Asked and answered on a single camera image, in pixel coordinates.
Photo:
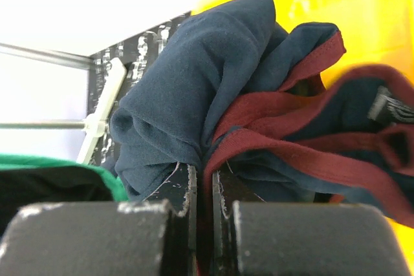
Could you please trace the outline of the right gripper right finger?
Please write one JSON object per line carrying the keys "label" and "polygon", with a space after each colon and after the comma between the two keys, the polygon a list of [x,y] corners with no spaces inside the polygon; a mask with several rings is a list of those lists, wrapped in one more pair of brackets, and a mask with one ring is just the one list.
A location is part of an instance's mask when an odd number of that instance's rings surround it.
{"label": "right gripper right finger", "polygon": [[409,275],[391,224],[367,205],[262,201],[212,176],[215,275]]}

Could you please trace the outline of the yellow plastic tray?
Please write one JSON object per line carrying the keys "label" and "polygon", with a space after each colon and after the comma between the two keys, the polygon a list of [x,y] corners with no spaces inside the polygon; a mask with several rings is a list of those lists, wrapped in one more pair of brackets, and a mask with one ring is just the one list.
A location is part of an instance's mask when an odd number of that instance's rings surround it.
{"label": "yellow plastic tray", "polygon": [[[233,0],[203,0],[193,10],[193,15]],[[413,0],[273,0],[278,25],[292,32],[304,23],[332,23],[341,32],[345,53],[331,67],[321,73],[321,81],[330,87],[352,68],[362,65],[387,65],[398,70],[413,86]],[[235,177],[228,165],[219,170],[227,170]],[[286,204],[351,204],[332,202],[331,196],[318,193],[312,202],[273,202]],[[413,273],[413,225],[405,226],[379,212],[391,224],[402,251],[408,256],[410,274]],[[213,199],[207,234],[214,238]]]}

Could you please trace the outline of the green garment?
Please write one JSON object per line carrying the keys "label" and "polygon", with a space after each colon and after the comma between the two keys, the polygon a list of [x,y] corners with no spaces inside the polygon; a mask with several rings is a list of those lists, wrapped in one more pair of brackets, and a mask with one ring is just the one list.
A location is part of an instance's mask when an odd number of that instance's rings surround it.
{"label": "green garment", "polygon": [[1,234],[28,204],[126,200],[120,179],[103,167],[44,156],[1,154]]}

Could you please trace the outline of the navy tank top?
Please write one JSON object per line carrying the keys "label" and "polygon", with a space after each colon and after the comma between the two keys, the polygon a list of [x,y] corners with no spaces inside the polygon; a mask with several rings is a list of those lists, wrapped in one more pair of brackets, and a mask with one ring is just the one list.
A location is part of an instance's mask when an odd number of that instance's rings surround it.
{"label": "navy tank top", "polygon": [[147,198],[188,164],[207,217],[212,175],[228,165],[267,201],[326,193],[412,226],[413,86],[373,64],[325,87],[321,73],[344,53],[332,23],[286,32],[273,0],[233,0],[188,18],[111,118],[128,197]]}

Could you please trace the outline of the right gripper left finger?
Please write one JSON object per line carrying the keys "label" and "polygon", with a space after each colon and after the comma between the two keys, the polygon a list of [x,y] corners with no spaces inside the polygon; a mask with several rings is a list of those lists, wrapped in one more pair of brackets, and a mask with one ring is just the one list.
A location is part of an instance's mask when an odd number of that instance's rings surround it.
{"label": "right gripper left finger", "polygon": [[177,164],[143,202],[22,207],[1,239],[2,275],[195,275],[197,173]]}

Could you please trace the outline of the metal clothes rack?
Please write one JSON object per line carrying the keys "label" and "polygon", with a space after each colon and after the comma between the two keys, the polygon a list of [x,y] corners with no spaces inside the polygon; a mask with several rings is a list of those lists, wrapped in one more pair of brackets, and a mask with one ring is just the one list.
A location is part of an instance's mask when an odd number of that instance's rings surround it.
{"label": "metal clothes rack", "polygon": [[[87,78],[105,69],[96,108],[87,114]],[[119,58],[1,44],[1,152],[88,164],[126,76]]]}

